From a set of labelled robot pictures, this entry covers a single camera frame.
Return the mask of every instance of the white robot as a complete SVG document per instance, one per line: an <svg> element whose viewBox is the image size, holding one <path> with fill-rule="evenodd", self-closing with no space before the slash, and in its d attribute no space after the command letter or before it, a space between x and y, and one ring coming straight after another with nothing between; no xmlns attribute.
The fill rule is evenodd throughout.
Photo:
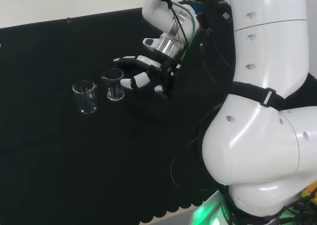
<svg viewBox="0 0 317 225"><path fill-rule="evenodd" d="M317 107L279 112L268 105L276 95L285 99L293 94L308 75L306 0L230 3L236 46L233 81L248 84L246 91L253 86L267 95L258 102L229 94L206 131L203 158L211 176L229 185L230 196L239 209L258 217L270 216L317 181ZM173 8L189 41L198 28L196 18L191 16L195 13L188 5L175 3ZM149 49L170 58L183 52L184 34L166 2L147 0L143 17L164 32L160 39L144 40ZM162 67L144 56L134 60L158 70ZM144 72L121 84L132 89L149 82L149 74ZM157 86L156 91L162 93L164 89Z"/></svg>

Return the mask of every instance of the white wall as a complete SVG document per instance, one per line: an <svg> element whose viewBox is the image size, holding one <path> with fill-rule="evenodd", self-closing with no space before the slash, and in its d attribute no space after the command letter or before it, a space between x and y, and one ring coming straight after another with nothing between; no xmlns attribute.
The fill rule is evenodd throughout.
<svg viewBox="0 0 317 225"><path fill-rule="evenodd" d="M317 78L317 0L307 0L310 73Z"/></svg>
<svg viewBox="0 0 317 225"><path fill-rule="evenodd" d="M0 0L0 28L143 6L145 0ZM307 0L311 73L317 78L317 1Z"/></svg>

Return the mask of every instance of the robotic finger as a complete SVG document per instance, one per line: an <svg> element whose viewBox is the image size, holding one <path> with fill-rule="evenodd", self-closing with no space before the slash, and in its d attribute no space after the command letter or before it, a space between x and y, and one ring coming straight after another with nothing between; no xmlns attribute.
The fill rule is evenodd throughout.
<svg viewBox="0 0 317 225"><path fill-rule="evenodd" d="M139 89L150 83L152 77L159 78L161 75L162 64L146 56L126 56L118 58L113 63L123 71L139 69L142 73L134 76L132 79L122 79L121 85L127 89Z"/></svg>

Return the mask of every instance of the wire bundle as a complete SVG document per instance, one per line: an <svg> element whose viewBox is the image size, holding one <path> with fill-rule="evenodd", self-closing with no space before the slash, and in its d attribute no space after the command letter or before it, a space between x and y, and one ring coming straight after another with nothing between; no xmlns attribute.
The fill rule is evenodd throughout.
<svg viewBox="0 0 317 225"><path fill-rule="evenodd" d="M295 216L292 218L282 218L280 219L280 224L294 223L296 225L317 225L317 207L311 201L316 197L317 188L306 197L303 197L288 206L285 206L281 212L286 210L293 213Z"/></svg>

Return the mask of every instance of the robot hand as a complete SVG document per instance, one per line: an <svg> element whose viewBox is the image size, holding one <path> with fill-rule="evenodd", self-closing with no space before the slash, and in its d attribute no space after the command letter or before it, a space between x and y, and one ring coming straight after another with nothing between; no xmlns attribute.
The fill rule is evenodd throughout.
<svg viewBox="0 0 317 225"><path fill-rule="evenodd" d="M146 56L126 56L113 61L114 65L122 71L139 69L142 73L135 75L132 79L122 79L121 85L127 89L138 90L148 85L151 80L156 80L158 85L155 92L170 97L175 79L175 66L177 64L164 61L159 63Z"/></svg>

